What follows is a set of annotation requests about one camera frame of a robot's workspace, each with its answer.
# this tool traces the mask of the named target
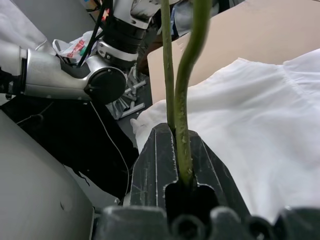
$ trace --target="black cable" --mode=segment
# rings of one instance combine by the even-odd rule
[[[102,32],[100,32],[99,35],[97,35],[97,36],[95,37],[94,42],[98,41],[104,34],[105,34],[105,32],[102,30]]]
[[[21,121],[18,121],[16,124],[17,124],[18,126],[20,126],[20,124],[24,123],[25,121],[27,121],[27,120],[29,120],[29,119],[31,119],[31,118],[33,118],[33,117],[40,117],[40,119],[43,120],[43,119],[44,119],[44,116],[42,116],[42,114],[43,114],[45,111],[47,111],[48,108],[50,108],[50,107],[52,106],[52,104],[54,104],[53,101],[52,101],[48,106],[46,106],[45,109],[43,109],[41,112],[39,112],[38,114],[30,115],[29,117],[27,117],[27,118],[25,118],[25,119],[23,119],[23,120],[21,120]]]
[[[99,8],[101,7],[101,4],[100,4],[100,2],[98,0],[93,0],[93,1]]]
[[[105,12],[105,9],[107,8],[107,4],[109,3],[109,12],[111,12],[111,7],[113,8],[113,0],[104,0],[102,2],[102,5],[101,5],[101,9],[100,9],[100,12],[99,12],[99,16],[96,20],[96,23],[95,23],[95,26],[94,26],[94,30],[93,30],[93,33],[91,35],[91,38],[90,38],[90,41],[88,43],[88,46],[86,47],[78,65],[76,66],[77,68],[80,68],[81,65],[84,63],[87,55],[89,52],[91,52],[92,50],[92,47],[93,45],[95,44],[95,39],[96,39],[96,35],[97,35],[97,32],[98,32],[98,29],[100,27],[100,24],[101,24],[101,20],[102,20],[102,17],[104,15],[104,12]]]
[[[99,9],[100,9],[100,7],[99,7],[99,6],[96,6],[94,9],[86,9],[86,11],[87,11],[88,13],[91,13],[91,12],[98,11]]]

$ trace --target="green plant stem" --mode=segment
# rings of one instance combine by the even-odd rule
[[[166,119],[175,134],[175,82],[174,67],[172,60],[172,40],[171,40],[171,23],[170,23],[170,5],[169,0],[161,0],[161,21],[162,21],[162,42],[163,42],[163,65],[165,79],[165,97],[166,97]]]
[[[193,1],[193,25],[189,43],[182,55],[175,84],[174,119],[179,176],[189,188],[193,180],[193,163],[187,119],[187,91],[191,72],[206,41],[212,0]]]

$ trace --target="cardboard box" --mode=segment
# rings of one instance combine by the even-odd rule
[[[246,0],[214,16],[189,86],[210,77],[237,58],[282,64],[320,48],[320,2],[317,0]],[[188,43],[187,34],[172,43],[173,68]],[[163,48],[148,55],[152,101],[166,98]]]

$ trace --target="black plastic part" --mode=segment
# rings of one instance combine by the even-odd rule
[[[179,185],[174,137],[162,123],[152,129],[134,166],[130,204],[161,207],[170,221],[181,214],[206,221],[217,206],[228,206],[245,219],[249,211],[227,167],[196,132],[189,132],[197,188],[190,194]]]
[[[12,74],[2,71],[0,68],[0,93],[19,95],[25,91],[27,77],[27,59],[21,61],[21,74],[12,76]]]
[[[31,115],[37,116],[20,127],[61,164],[81,172],[102,191],[122,199],[127,189],[128,173],[119,151],[131,170],[139,155],[138,150],[106,106],[94,99],[92,104],[110,138],[91,104],[83,101],[18,95],[1,109],[15,123]]]
[[[210,232],[204,235],[196,218],[177,220],[173,230],[166,212],[159,207],[111,206],[105,209],[97,224],[95,240],[319,240],[320,210],[311,208],[283,210],[272,234],[260,226],[249,228],[228,207],[210,211]]]
[[[103,41],[111,47],[129,54],[136,54],[145,36],[145,29],[133,26],[113,16],[108,17],[104,26]]]
[[[81,67],[72,67],[60,59],[60,66],[62,71],[75,79],[83,79],[90,74],[90,68],[87,63],[84,63]]]
[[[106,68],[94,74],[84,91],[94,99],[109,104],[121,97],[126,90],[126,77],[116,68]]]
[[[195,132],[190,131],[190,136],[193,162],[197,162],[194,175],[198,187],[193,192],[200,189],[199,197],[194,197],[194,193],[188,196],[179,187],[173,135],[168,125],[162,123],[152,129],[134,166],[131,206],[106,208],[95,240],[320,239],[320,209],[285,209],[275,225],[250,216],[226,166]],[[212,193],[216,201],[213,207],[207,208],[210,205],[206,200],[212,198]],[[194,197],[195,201],[185,197]],[[172,206],[168,203],[188,212],[170,220]]]

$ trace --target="white cloth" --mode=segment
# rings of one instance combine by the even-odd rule
[[[252,215],[320,207],[320,49],[283,65],[238,59],[189,87],[189,129],[224,162]],[[131,124],[141,152],[160,101]]]
[[[10,0],[0,0],[0,39],[24,49],[56,54],[47,38]]]

